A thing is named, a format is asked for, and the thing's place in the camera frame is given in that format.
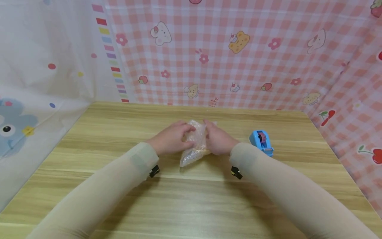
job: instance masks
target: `clear plastic bag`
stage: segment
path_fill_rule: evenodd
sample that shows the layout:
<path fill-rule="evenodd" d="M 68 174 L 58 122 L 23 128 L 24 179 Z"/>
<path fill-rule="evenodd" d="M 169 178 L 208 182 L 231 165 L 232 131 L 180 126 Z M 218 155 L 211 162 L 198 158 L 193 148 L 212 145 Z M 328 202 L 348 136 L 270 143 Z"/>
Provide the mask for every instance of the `clear plastic bag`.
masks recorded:
<path fill-rule="evenodd" d="M 194 120 L 191 120 L 188 124 L 194 126 L 196 130 L 194 132 L 186 133 L 186 141 L 194 141 L 196 142 L 196 146 L 192 149 L 183 151 L 180 159 L 181 167 L 189 165 L 211 153 L 207 148 L 206 125 L 200 124 Z"/>

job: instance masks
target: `pink gingham backdrop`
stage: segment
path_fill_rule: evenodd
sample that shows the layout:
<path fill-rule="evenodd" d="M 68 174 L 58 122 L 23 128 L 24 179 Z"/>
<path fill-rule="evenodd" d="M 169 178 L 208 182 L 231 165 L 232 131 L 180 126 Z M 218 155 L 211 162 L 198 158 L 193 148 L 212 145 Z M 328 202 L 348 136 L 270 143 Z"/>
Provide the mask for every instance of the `pink gingham backdrop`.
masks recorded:
<path fill-rule="evenodd" d="M 382 216 L 382 1 L 198 2 L 106 1 L 137 102 L 303 111 Z M 172 38 L 160 46 L 159 22 Z M 239 31 L 250 39 L 235 54 Z"/>

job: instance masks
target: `fabric wall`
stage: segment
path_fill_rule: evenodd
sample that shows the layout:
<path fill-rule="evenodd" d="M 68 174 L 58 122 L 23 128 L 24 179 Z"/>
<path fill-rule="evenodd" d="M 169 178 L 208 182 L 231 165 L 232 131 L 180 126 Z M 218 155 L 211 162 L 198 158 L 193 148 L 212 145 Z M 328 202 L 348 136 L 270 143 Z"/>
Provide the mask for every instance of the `fabric wall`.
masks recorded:
<path fill-rule="evenodd" d="M 119 99 L 93 20 L 82 1 L 0 0 L 0 211 L 96 97 Z"/>
<path fill-rule="evenodd" d="M 303 111 L 382 216 L 382 1 L 105 3 L 136 102 Z"/>
<path fill-rule="evenodd" d="M 306 112 L 382 216 L 381 4 L 0 0 L 0 210 L 114 101 Z"/>

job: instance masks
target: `wooden table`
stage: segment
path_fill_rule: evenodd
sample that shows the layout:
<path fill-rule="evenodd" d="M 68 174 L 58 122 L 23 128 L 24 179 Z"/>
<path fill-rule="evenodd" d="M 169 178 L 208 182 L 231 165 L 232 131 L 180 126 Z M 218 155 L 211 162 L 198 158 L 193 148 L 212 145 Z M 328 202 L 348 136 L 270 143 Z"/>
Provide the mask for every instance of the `wooden table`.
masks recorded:
<path fill-rule="evenodd" d="M 81 116 L 0 214 L 0 235 L 25 238 L 72 189 L 179 119 L 215 120 L 248 142 L 266 130 L 274 158 L 340 200 L 378 236 L 382 222 L 307 115 L 97 102 Z M 161 172 L 133 189 L 92 238 L 304 238 L 267 196 L 230 173 L 228 158 L 207 156 L 179 168 L 180 154 L 161 158 Z"/>

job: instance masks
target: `black clip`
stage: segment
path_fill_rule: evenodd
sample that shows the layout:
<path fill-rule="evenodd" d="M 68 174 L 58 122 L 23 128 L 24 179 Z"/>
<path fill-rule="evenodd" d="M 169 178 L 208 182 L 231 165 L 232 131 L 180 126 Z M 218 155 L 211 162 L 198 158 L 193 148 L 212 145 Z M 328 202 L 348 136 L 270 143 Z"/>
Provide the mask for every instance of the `black clip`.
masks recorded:
<path fill-rule="evenodd" d="M 231 167 L 231 174 L 237 177 L 238 179 L 241 179 L 243 176 L 240 174 L 240 170 L 236 167 Z"/>
<path fill-rule="evenodd" d="M 157 173 L 159 173 L 159 166 L 156 165 L 152 170 L 150 171 L 150 177 L 154 177 Z"/>

